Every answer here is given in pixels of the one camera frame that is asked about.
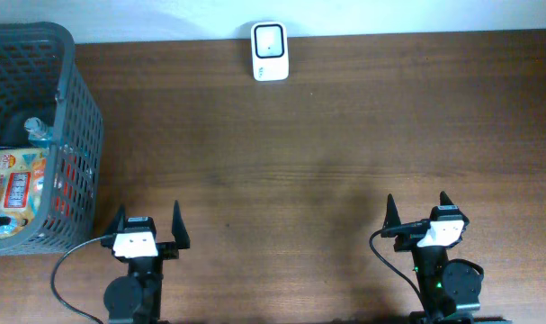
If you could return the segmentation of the blue mouthwash bottle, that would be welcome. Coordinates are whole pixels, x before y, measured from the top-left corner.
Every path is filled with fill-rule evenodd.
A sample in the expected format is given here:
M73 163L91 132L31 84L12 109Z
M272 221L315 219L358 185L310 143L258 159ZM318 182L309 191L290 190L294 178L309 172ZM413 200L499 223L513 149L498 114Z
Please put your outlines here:
M52 141L53 128L38 117L31 117L24 122L24 129L28 132L28 141L38 148L48 148Z

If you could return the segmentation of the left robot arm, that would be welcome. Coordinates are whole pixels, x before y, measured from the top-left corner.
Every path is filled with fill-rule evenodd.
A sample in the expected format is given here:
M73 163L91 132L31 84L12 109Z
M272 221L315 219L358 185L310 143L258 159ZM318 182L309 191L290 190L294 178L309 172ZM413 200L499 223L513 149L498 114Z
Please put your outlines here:
M110 323L161 323L163 263L179 258L191 246L180 205L174 203L171 223L173 239L157 242L157 229L150 217L126 216L123 206L116 212L101 242L112 256L128 266L124 276L106 288L103 304Z

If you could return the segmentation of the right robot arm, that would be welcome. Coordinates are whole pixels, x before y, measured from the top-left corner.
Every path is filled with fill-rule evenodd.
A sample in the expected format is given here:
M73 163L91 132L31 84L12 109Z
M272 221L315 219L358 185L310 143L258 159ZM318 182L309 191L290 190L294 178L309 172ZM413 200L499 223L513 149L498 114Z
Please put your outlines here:
M402 223L392 195L387 197L380 235L394 238L395 252L409 252L414 263L417 297L423 309L413 311L411 323L472 323L480 308L484 270L464 259L450 259L447 250L462 241L470 220L445 192L427 219Z

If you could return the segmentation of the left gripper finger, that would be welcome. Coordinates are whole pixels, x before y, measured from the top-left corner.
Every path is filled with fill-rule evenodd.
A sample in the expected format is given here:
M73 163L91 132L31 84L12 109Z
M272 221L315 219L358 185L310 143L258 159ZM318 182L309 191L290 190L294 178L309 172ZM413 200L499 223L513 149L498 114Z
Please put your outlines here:
M191 246L191 240L184 225L178 201L174 203L171 233L178 249L188 249Z
M122 204L107 226L104 235L115 235L124 230L126 220L125 206Z

